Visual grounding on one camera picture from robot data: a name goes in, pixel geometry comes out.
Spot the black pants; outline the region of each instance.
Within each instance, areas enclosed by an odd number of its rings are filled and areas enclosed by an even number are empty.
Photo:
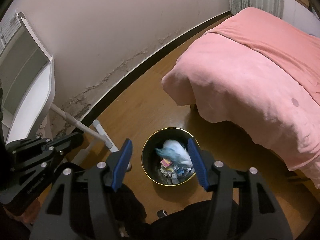
[[[111,197],[117,220],[124,222],[131,239],[137,240],[193,240],[199,239],[204,230],[210,201],[202,201],[153,222],[144,223],[146,212],[134,193],[125,185]],[[233,201],[230,234],[235,233],[238,205]]]

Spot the pink bed sheet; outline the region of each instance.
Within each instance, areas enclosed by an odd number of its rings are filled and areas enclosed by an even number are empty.
[[[236,35],[239,30],[233,18],[227,20],[229,26],[225,21],[207,32],[179,57],[175,67],[162,79],[164,90],[179,106],[196,103],[199,114],[209,122],[228,120],[241,126],[255,143],[276,152],[289,170],[301,169],[320,188],[320,106],[315,101],[320,78],[310,71],[320,66],[317,58],[320,54],[310,55],[316,50],[308,47],[307,34],[297,29],[295,35],[300,32],[304,37],[299,40],[301,50],[308,48],[304,54],[297,49],[287,50],[276,38],[266,37],[256,43],[245,40]],[[282,32],[289,36],[291,30],[290,27]],[[238,41],[243,39],[241,43],[247,46],[233,41],[234,36],[224,37],[228,36],[226,32],[233,31]],[[224,33],[222,36],[213,32]],[[312,61],[303,61],[303,55]],[[301,80],[310,85],[309,92],[299,84]]]

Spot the bed leg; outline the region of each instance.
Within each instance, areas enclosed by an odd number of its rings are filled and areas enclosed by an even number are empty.
[[[196,104],[192,104],[192,105],[190,105],[190,110],[191,110],[191,111],[198,112],[197,105],[196,105]]]

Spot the trash can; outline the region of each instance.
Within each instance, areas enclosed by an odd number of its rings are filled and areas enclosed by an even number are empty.
[[[151,135],[145,142],[141,154],[142,168],[146,175],[155,183],[163,186],[177,186],[190,180],[195,173],[187,174],[183,178],[178,179],[179,183],[172,184],[167,177],[160,172],[161,157],[157,155],[155,150],[155,148],[161,149],[163,143],[169,139],[176,140],[187,148],[190,138],[194,138],[191,133],[176,127],[163,128]]]

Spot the damaged wall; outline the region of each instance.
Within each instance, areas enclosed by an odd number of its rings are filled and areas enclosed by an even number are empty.
[[[78,119],[128,71],[229,0],[14,0],[55,57],[54,103]],[[67,126],[52,116],[53,133]]]

